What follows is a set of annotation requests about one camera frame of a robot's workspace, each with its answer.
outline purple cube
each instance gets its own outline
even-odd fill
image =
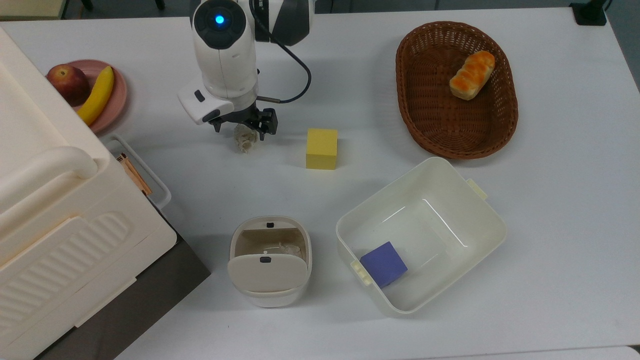
[[[382,289],[406,272],[406,265],[389,241],[360,258],[373,281]]]

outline white drawer unit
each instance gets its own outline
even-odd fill
[[[176,234],[0,28],[0,358],[36,357]]]

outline pink plate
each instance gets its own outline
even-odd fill
[[[86,75],[89,80],[89,85],[93,87],[95,79],[105,67],[111,66],[104,61],[100,60],[76,60],[68,63],[73,67],[77,67]],[[127,102],[127,83],[125,82],[122,74],[116,70],[113,66],[113,74],[115,75],[115,82],[113,83],[113,90],[111,91],[111,97],[109,102],[104,107],[102,113],[95,121],[89,126],[94,134],[99,134],[105,129],[115,125],[118,120],[124,105]],[[74,107],[74,110],[78,110],[80,106]]]

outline yellow cube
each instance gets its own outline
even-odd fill
[[[335,170],[338,156],[338,131],[309,129],[307,132],[307,168]]]

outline bread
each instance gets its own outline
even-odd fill
[[[488,51],[471,54],[462,65],[462,69],[449,80],[451,93],[463,100],[476,97],[495,67],[495,58]]]

